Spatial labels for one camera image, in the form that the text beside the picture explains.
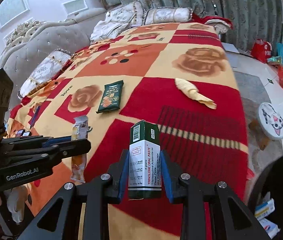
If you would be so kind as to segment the left gloved hand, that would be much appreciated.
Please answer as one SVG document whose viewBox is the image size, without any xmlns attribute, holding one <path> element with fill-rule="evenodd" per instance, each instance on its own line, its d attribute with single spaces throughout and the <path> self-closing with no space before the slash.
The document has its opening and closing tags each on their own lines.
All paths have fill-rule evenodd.
<svg viewBox="0 0 283 240">
<path fill-rule="evenodd" d="M 12 219 L 17 223 L 21 223 L 24 219 L 25 202 L 28 198 L 28 189 L 24 185 L 4 191 L 6 204 L 3 203 L 0 196 L 0 206 L 7 207 L 12 215 Z"/>
</svg>

